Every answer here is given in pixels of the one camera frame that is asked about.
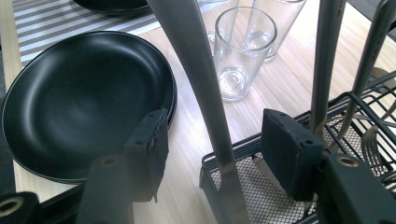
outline gray striped placemat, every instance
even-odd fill
[[[107,16],[73,0],[13,0],[22,66],[67,37],[92,31],[140,35],[160,27],[154,14]]]

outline light wood surface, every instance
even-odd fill
[[[21,71],[21,59],[11,0],[0,0],[0,6],[0,34],[9,87]],[[249,95],[242,101],[224,102],[233,142],[261,131],[264,108],[291,116],[310,109],[317,22],[318,1],[308,0],[278,54],[262,66]],[[331,98],[351,90],[369,26],[367,19],[346,5]],[[177,111],[169,129],[169,156],[158,193],[159,202],[134,203],[135,223],[215,223],[204,192],[199,188],[201,159],[212,148],[191,85],[161,28],[141,37],[156,46],[171,64],[177,82]],[[395,58],[396,44],[387,38],[375,66],[394,71]],[[16,163],[15,176],[17,191],[33,191],[40,201],[73,187],[32,175]]]

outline dish drying rack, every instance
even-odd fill
[[[379,119],[396,100],[396,87],[392,89],[383,83],[396,77],[396,72],[373,81],[361,98],[345,92],[329,102],[328,119],[325,125],[324,138],[330,144],[336,139],[343,123],[343,116],[349,100],[358,105],[356,114],[365,115],[370,119],[353,119],[346,135],[336,140],[341,153],[348,154],[363,161],[361,154],[361,137],[372,126],[378,125],[378,149],[381,154],[383,171],[377,178],[390,190],[396,198],[396,128],[387,126]],[[310,111],[295,119],[309,129]],[[391,115],[387,122],[396,124],[396,115]],[[295,202],[281,192],[255,166],[252,156],[262,157],[260,151],[261,134],[257,133],[233,144],[233,152],[247,205],[251,223],[318,223],[315,204],[308,215],[304,214],[304,203]],[[214,153],[202,159],[201,188],[215,214],[218,222],[226,220],[224,204],[219,196],[220,175]]]

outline fork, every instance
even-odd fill
[[[359,98],[361,98],[364,90],[366,89],[367,80],[370,73],[373,71],[376,58],[378,57],[387,33],[389,32],[390,23],[396,13],[395,11],[396,0],[381,0],[377,6],[352,88],[352,93]],[[338,140],[342,139],[347,133],[357,107],[358,105],[354,101],[349,101],[343,124],[337,134]],[[330,151],[337,152],[339,147],[334,141],[330,145],[329,149]]]
[[[396,100],[390,106],[388,111],[381,117],[381,120],[385,120],[389,117],[396,109]],[[363,155],[364,161],[372,164],[375,175],[380,175],[384,172],[382,167],[381,155],[378,150],[377,144],[377,133],[378,126],[374,125],[367,130],[367,132],[361,137],[361,154]]]

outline clear glass tumbler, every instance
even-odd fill
[[[265,61],[274,58],[286,36],[303,9],[306,0],[255,0],[253,7],[274,19],[277,28],[276,41]]]
[[[213,53],[215,44],[215,24],[219,15],[227,9],[237,7],[239,0],[197,0],[206,28],[207,38]]]
[[[215,31],[213,59],[221,97],[242,99],[276,39],[276,25],[257,8],[235,7],[219,16]]]

